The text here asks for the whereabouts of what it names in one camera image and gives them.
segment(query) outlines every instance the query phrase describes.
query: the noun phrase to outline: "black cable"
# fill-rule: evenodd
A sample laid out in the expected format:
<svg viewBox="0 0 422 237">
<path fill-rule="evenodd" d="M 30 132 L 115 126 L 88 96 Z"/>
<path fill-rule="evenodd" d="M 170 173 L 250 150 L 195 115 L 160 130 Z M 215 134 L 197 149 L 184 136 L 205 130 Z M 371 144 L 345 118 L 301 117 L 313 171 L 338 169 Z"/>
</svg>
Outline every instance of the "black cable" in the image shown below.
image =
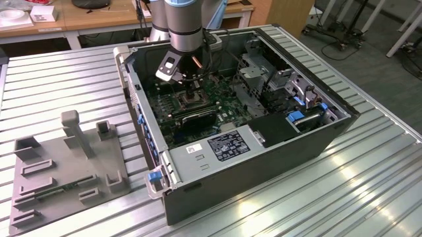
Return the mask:
<svg viewBox="0 0 422 237">
<path fill-rule="evenodd" d="M 138 20 L 139 20 L 140 29 L 143 31 L 143 37 L 147 37 L 148 36 L 148 26 L 147 26 L 147 21 L 146 21 L 146 17 L 144 17 L 144 12 L 143 12 L 142 7 L 140 7 L 140 0 L 135 0 L 135 2 L 136 2 Z"/>
<path fill-rule="evenodd" d="M 408 54 L 405 51 L 401 50 L 401 52 L 402 52 L 402 54 L 406 56 L 408 60 L 409 60 L 409 61 L 413 63 L 413 65 L 417 67 L 417 69 L 418 69 L 420 72 L 413 72 L 412 69 L 409 69 L 409 68 L 406 67 L 406 65 L 405 65 L 405 60 L 403 60 L 403 59 L 401 59 L 402 68 L 408 71 L 408 73 L 409 73 L 410 75 L 414 76 L 416 79 L 418 79 L 418 80 L 422 81 L 422 78 L 421 78 L 421 72 L 422 72 L 421 66 L 416 63 L 416 61 L 412 59 L 412 57 L 409 56 L 409 54 Z"/>
<path fill-rule="evenodd" d="M 146 3 L 146 7 L 147 7 L 147 10 L 148 10 L 150 14 L 152 15 L 152 13 L 151 13 L 151 9 L 150 9 L 150 6 L 148 6 L 148 4 L 147 4 L 147 3 Z"/>
<path fill-rule="evenodd" d="M 359 51 L 359 49 L 357 49 L 351 54 L 349 54 L 345 58 L 333 58 L 333 57 L 330 57 L 326 53 L 325 53 L 325 48 L 327 48 L 329 46 L 331 46 L 331 45 L 334 45 L 337 43 L 337 41 L 335 42 L 333 42 L 333 43 L 329 43 L 325 47 L 322 47 L 321 48 L 321 53 L 329 58 L 329 59 L 331 59 L 331 60 L 335 60 L 335 61 L 343 61 L 343 60 L 346 60 L 351 55 L 354 55 L 358 51 Z"/>
<path fill-rule="evenodd" d="M 222 62 L 223 62 L 223 53 L 225 53 L 226 51 L 229 52 L 227 49 L 229 49 L 229 43 L 230 43 L 230 37 L 231 37 L 230 31 L 229 31 L 227 29 L 221 28 L 221 29 L 218 29 L 218 30 L 226 31 L 226 33 L 227 33 L 227 44 L 226 44 L 226 47 L 222 48 L 222 50 L 219 51 L 219 59 L 218 59 L 218 64 L 215 65 L 215 70 L 218 70 L 218 68 L 219 68 L 219 66 L 221 66 L 221 64 L 222 64 Z"/>
<path fill-rule="evenodd" d="M 317 6 L 317 0 L 314 1 L 315 15 L 317 15 L 317 19 L 318 19 L 317 27 L 323 28 L 323 25 L 321 23 L 321 18 L 319 18 L 319 15 L 318 15 L 318 10 L 317 10 L 315 6 Z"/>
<path fill-rule="evenodd" d="M 91 40 L 87 36 L 83 36 L 83 37 L 86 38 L 87 41 L 90 41 L 91 43 L 96 44 L 96 46 L 106 46 L 106 45 L 111 42 L 112 36 L 114 36 L 114 32 L 111 32 L 108 41 L 107 41 L 104 44 L 100 44 L 100 43 L 95 42 L 95 41 Z"/>
<path fill-rule="evenodd" d="M 100 35 L 100 33 L 98 33 L 95 36 L 86 36 L 86 37 L 88 37 L 88 38 L 96 38 L 96 37 L 99 37 L 99 35 Z"/>
<path fill-rule="evenodd" d="M 195 80 L 199 80 L 202 78 L 205 78 L 211 70 L 213 70 L 213 52 L 211 52 L 211 47 L 210 47 L 210 42 L 209 42 L 209 38 L 206 37 L 206 32 L 205 32 L 205 29 L 203 29 L 203 36 L 205 36 L 205 39 L 206 39 L 206 46 L 207 46 L 207 50 L 209 50 L 209 55 L 210 55 L 210 61 L 209 61 L 209 65 L 205 69 L 205 72 L 203 74 L 199 76 L 199 77 L 195 77 L 195 78 L 186 78 L 184 81 L 195 81 Z"/>
<path fill-rule="evenodd" d="M 341 14 L 342 10 L 343 10 L 343 7 L 345 7 L 346 2 L 347 2 L 347 0 L 343 1 L 342 5 L 341 5 L 341 8 L 338 9 L 338 12 L 337 12 L 337 14 L 335 14 L 335 16 L 334 16 L 334 20 L 337 20 L 337 17 L 338 17 L 338 15 Z"/>
</svg>

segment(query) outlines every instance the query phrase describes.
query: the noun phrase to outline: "white label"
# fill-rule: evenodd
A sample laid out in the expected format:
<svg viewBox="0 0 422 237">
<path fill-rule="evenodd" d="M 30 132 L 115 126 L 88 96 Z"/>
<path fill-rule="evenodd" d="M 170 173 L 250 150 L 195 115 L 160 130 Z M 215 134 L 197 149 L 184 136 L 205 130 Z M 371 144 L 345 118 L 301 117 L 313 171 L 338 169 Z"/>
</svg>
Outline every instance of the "white label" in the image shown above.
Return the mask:
<svg viewBox="0 0 422 237">
<path fill-rule="evenodd" d="M 201 146 L 199 143 L 186 148 L 188 154 L 192 152 L 201 151 L 202 149 L 203 147 Z"/>
<path fill-rule="evenodd" d="M 62 31 L 62 28 L 47 28 L 47 29 L 39 29 L 39 32 L 48 32 L 48 31 Z"/>
</svg>

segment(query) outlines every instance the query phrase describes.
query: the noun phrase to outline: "cable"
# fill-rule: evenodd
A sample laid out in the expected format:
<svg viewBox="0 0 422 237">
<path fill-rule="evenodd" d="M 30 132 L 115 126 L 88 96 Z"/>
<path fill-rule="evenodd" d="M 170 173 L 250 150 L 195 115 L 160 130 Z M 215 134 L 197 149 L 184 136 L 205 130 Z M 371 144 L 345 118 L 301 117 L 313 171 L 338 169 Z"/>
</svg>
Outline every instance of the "cable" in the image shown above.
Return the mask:
<svg viewBox="0 0 422 237">
<path fill-rule="evenodd" d="M 135 0 L 135 2 L 136 2 L 136 15 L 138 15 L 140 29 L 143 31 L 143 37 L 147 37 L 148 26 L 147 26 L 147 21 L 146 21 L 146 17 L 144 17 L 144 12 L 143 12 L 142 7 L 140 7 L 140 0 Z"/>
<path fill-rule="evenodd" d="M 317 15 L 317 18 L 318 18 L 318 23 L 317 23 L 317 27 L 322 28 L 323 29 L 323 25 L 321 23 L 321 18 L 319 18 L 319 15 L 318 15 L 318 10 L 317 10 L 317 0 L 314 1 L 314 8 L 315 8 L 315 15 Z"/>
<path fill-rule="evenodd" d="M 416 63 L 416 61 L 412 59 L 412 57 L 408 55 L 408 53 L 405 51 L 401 50 L 401 52 L 406 56 L 409 61 L 414 64 L 414 66 L 418 68 L 420 74 L 421 74 L 422 69 L 421 69 L 420 65 Z M 406 67 L 405 60 L 401 60 L 401 64 L 402 64 L 402 68 L 408 71 L 408 73 L 410 73 L 410 75 L 413 75 L 416 79 L 422 81 L 421 76 L 416 72 L 412 72 L 412 70 Z"/>
<path fill-rule="evenodd" d="M 334 45 L 337 43 L 337 41 L 335 42 L 333 42 L 333 43 L 329 43 L 325 47 L 322 47 L 321 48 L 321 53 L 329 58 L 329 59 L 331 59 L 331 60 L 335 60 L 335 61 L 343 61 L 343 60 L 346 60 L 351 55 L 354 55 L 358 51 L 359 51 L 359 49 L 357 49 L 351 54 L 349 54 L 345 58 L 333 58 L 333 57 L 330 57 L 329 55 L 326 55 L 326 53 L 325 53 L 325 48 L 327 48 L 329 46 L 331 46 L 331 45 Z"/>
<path fill-rule="evenodd" d="M 334 20 L 337 19 L 338 15 L 341 14 L 342 10 L 343 10 L 343 7 L 345 7 L 345 4 L 346 4 L 347 0 L 343 1 L 342 5 L 341 5 L 341 8 L 338 9 L 338 12 L 334 16 Z"/>
<path fill-rule="evenodd" d="M 195 78 L 186 78 L 184 81 L 190 82 L 190 81 L 195 81 L 195 80 L 199 80 L 202 78 L 205 78 L 211 70 L 213 70 L 213 52 L 211 52 L 211 47 L 210 47 L 210 42 L 209 42 L 209 38 L 206 37 L 206 31 L 203 29 L 203 36 L 205 36 L 205 39 L 206 39 L 206 46 L 207 46 L 207 50 L 209 50 L 209 55 L 210 55 L 210 61 L 209 61 L 209 65 L 205 69 L 205 72 L 203 74 L 199 76 L 199 77 L 195 77 Z"/>
<path fill-rule="evenodd" d="M 245 104 L 245 105 L 246 105 L 247 107 L 255 109 L 255 110 L 266 110 L 266 108 L 257 108 L 257 107 L 254 107 L 254 106 L 251 106 L 251 105 L 249 105 L 249 104 Z"/>
<path fill-rule="evenodd" d="M 96 37 L 99 37 L 99 35 L 100 35 L 100 33 L 98 33 L 95 36 L 86 36 L 86 37 L 88 37 L 88 38 L 96 38 Z"/>
<path fill-rule="evenodd" d="M 84 37 L 84 39 L 86 39 L 87 41 L 90 41 L 91 43 L 95 43 L 96 46 L 104 46 L 104 45 L 107 45 L 107 44 L 111 42 L 112 36 L 114 36 L 114 32 L 111 32 L 110 39 L 108 39 L 108 41 L 107 41 L 104 44 L 99 44 L 98 42 L 95 42 L 94 40 L 91 40 L 90 37 L 87 37 L 87 36 L 83 36 L 83 37 Z"/>
</svg>

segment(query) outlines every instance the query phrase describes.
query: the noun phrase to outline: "slotted aluminum surface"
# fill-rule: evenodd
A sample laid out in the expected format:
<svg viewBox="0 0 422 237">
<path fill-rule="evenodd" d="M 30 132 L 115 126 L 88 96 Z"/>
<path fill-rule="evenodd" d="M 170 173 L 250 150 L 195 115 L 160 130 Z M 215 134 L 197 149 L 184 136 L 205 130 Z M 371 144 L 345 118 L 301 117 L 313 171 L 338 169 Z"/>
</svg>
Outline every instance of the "slotted aluminum surface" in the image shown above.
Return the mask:
<svg viewBox="0 0 422 237">
<path fill-rule="evenodd" d="M 321 156 L 182 223 L 167 226 L 148 198 L 112 45 L 14 58 L 0 112 L 0 236 L 8 235 L 12 140 L 64 133 L 58 113 L 78 109 L 83 129 L 118 124 L 132 193 L 27 236 L 418 236 L 422 233 L 421 136 L 278 27 L 262 27 L 362 113 Z"/>
</svg>

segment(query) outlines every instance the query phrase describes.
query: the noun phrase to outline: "wooden desk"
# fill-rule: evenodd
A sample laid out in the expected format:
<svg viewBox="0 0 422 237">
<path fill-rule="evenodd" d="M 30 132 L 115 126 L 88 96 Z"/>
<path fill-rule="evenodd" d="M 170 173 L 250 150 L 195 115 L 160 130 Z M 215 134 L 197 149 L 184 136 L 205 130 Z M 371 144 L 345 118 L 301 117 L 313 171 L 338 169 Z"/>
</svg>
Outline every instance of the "wooden desk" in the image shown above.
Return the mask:
<svg viewBox="0 0 422 237">
<path fill-rule="evenodd" d="M 71 49 L 80 49 L 80 35 L 132 30 L 140 28 L 131 0 L 112 0 L 110 8 L 88 10 L 78 8 L 71 0 L 56 0 L 59 19 L 51 23 L 35 23 L 30 28 L 0 32 L 0 44 L 32 40 L 67 38 Z M 253 5 L 234 3 L 227 6 L 225 18 L 241 18 L 239 28 L 247 27 L 251 19 Z M 151 27 L 151 17 L 146 18 Z M 58 28 L 54 32 L 39 32 L 39 29 Z"/>
<path fill-rule="evenodd" d="M 58 33 L 58 38 L 63 37 L 63 32 L 66 31 L 66 24 L 64 24 L 62 1 L 59 0 L 55 1 L 52 5 L 56 7 L 56 10 L 59 12 L 56 22 L 34 22 L 32 27 L 26 27 L 26 28 L 20 28 L 15 30 L 8 30 L 8 31 L 0 31 L 0 43 L 7 43 L 7 42 L 3 42 L 2 40 L 3 38 L 22 37 L 22 36 L 23 36 L 22 38 L 24 38 L 27 35 L 36 35 L 36 34 L 51 33 L 51 32 Z"/>
<path fill-rule="evenodd" d="M 68 31 L 139 24 L 131 0 L 112 0 L 110 7 L 88 10 L 78 8 L 72 0 L 62 0 Z"/>
<path fill-rule="evenodd" d="M 315 0 L 250 0 L 255 6 L 251 26 L 277 23 L 299 38 Z"/>
</svg>

